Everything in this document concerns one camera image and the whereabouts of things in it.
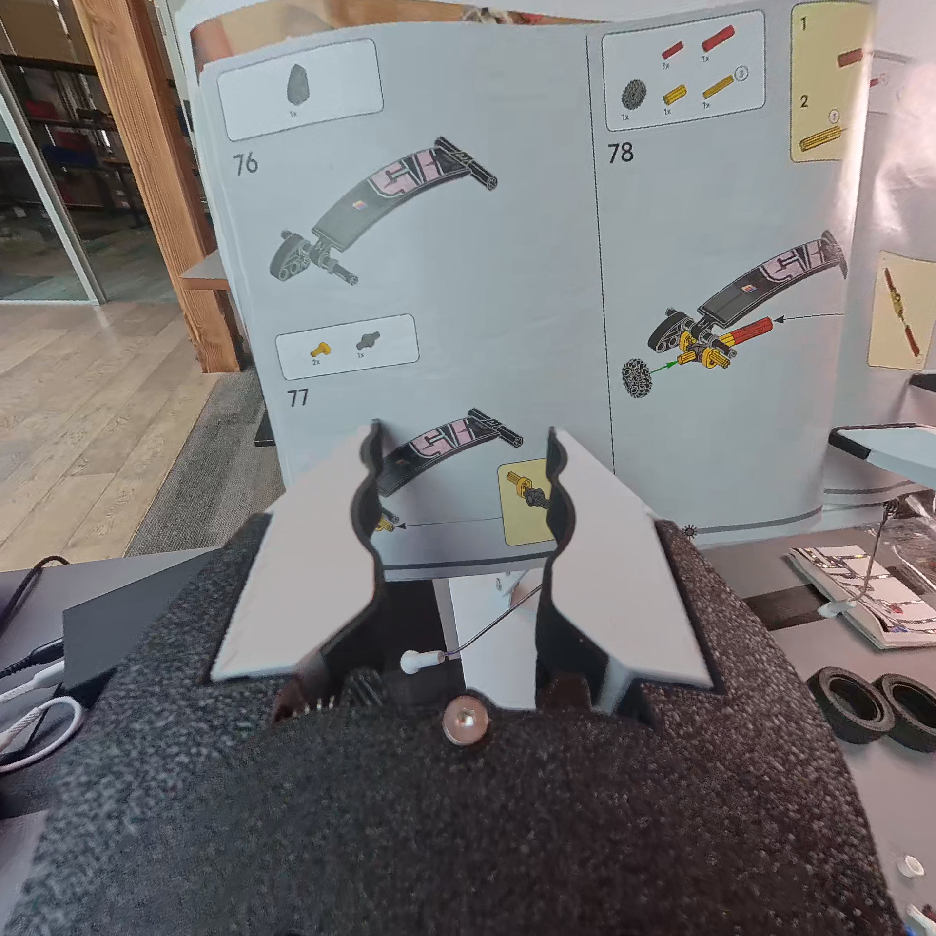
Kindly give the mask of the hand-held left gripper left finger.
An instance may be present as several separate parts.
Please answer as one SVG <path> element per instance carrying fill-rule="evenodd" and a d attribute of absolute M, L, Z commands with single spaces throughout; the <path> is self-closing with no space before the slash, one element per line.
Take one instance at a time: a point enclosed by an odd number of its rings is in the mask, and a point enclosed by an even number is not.
<path fill-rule="evenodd" d="M 287 487 L 272 508 L 221 639 L 211 681 L 287 676 L 313 706 L 341 695 L 366 666 L 355 647 L 385 591 L 371 543 L 381 518 L 378 420 L 354 429 Z"/>

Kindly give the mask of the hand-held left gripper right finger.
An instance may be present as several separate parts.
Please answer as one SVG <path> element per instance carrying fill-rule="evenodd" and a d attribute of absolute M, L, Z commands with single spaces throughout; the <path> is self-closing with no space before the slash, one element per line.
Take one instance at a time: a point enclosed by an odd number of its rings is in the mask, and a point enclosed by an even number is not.
<path fill-rule="evenodd" d="M 587 708 L 623 713 L 645 684 L 705 693 L 715 678 L 649 507 L 567 430 L 549 430 L 538 670 Z"/>

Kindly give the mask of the wire page holder arm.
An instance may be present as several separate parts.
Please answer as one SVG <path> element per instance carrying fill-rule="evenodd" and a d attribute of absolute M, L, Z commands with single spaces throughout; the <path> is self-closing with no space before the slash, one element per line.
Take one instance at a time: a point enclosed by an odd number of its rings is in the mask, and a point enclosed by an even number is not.
<path fill-rule="evenodd" d="M 521 599 L 517 602 L 509 604 L 507 610 L 500 614 L 497 618 L 487 624 L 482 628 L 474 637 L 467 640 L 462 645 L 458 646 L 453 650 L 434 650 L 434 651 L 416 651 L 414 649 L 407 649 L 401 656 L 400 665 L 401 670 L 406 675 L 414 675 L 416 672 L 427 669 L 429 667 L 434 667 L 441 665 L 447 661 L 450 661 L 453 658 L 459 657 L 462 652 L 471 647 L 479 639 L 485 637 L 485 635 L 490 632 L 493 628 L 498 626 L 502 621 L 508 618 L 515 610 L 520 608 L 525 602 L 530 600 L 533 595 L 541 591 L 543 585 L 540 584 L 535 586 L 530 591 L 525 592 L 521 595 Z"/>
<path fill-rule="evenodd" d="M 860 589 L 851 598 L 843 601 L 827 602 L 818 608 L 822 617 L 833 618 L 849 609 L 857 607 L 869 590 L 872 577 L 872 569 L 876 562 L 877 552 L 882 538 L 883 529 L 886 523 L 895 516 L 898 511 L 898 499 L 890 499 L 882 505 L 882 517 L 877 526 L 873 547 L 868 558 L 867 568 Z"/>

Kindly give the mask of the toy instruction booklet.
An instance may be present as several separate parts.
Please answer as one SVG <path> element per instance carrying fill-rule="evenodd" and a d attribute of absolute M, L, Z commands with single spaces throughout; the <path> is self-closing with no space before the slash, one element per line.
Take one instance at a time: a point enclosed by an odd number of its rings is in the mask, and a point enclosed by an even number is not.
<path fill-rule="evenodd" d="M 390 580 L 543 562 L 552 427 L 703 544 L 934 488 L 934 2 L 184 2 L 287 488 L 383 429 Z"/>

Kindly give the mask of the grey desk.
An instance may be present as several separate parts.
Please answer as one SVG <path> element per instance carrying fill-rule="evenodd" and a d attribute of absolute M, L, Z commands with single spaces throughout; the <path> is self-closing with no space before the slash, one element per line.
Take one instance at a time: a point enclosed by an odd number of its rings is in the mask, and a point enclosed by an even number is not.
<path fill-rule="evenodd" d="M 934 755 L 838 742 L 800 672 L 881 660 L 843 628 L 768 632 L 674 530 L 719 680 L 642 688 L 626 718 L 494 708 L 459 686 L 273 725 L 281 680 L 207 671 L 255 523 L 157 618 L 52 766 L 6 934 L 904 934 L 934 904 Z M 923 879 L 899 874 L 912 855 Z"/>

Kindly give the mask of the toy sticker sheet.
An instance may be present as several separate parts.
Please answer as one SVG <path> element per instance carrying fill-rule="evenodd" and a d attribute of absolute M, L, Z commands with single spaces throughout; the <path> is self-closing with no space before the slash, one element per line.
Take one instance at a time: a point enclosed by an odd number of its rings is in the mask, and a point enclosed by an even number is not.
<path fill-rule="evenodd" d="M 859 546 L 792 548 L 792 565 L 825 596 L 826 602 L 851 598 L 860 589 L 869 554 Z M 923 649 L 935 645 L 934 599 L 917 594 L 877 561 L 869 590 L 860 604 L 837 615 L 877 649 Z"/>

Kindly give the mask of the black power adapter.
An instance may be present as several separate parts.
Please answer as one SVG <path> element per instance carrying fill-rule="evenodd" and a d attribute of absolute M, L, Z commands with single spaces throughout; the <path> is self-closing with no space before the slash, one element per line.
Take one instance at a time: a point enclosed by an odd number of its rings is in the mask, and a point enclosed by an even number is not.
<path fill-rule="evenodd" d="M 150 625 L 217 554 L 184 550 L 82 564 L 64 592 L 64 694 L 93 708 Z"/>

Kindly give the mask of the wooden pillar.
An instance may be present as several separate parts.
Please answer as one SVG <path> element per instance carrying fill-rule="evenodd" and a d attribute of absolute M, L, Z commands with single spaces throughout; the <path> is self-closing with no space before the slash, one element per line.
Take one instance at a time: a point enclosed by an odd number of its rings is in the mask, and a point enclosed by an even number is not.
<path fill-rule="evenodd" d="M 196 289 L 183 277 L 215 251 L 216 240 L 147 6 L 142 1 L 76 1 L 75 7 L 197 361 L 204 372 L 240 371 L 227 291 Z"/>

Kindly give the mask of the stack of red blue bins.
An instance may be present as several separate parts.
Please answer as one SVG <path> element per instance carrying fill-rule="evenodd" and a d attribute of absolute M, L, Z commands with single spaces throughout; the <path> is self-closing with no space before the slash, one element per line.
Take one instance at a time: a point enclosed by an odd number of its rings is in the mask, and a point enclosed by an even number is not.
<path fill-rule="evenodd" d="M 69 209 L 125 215 L 136 228 L 148 217 L 129 162 L 98 122 L 68 120 L 46 101 L 23 103 L 35 142 Z"/>

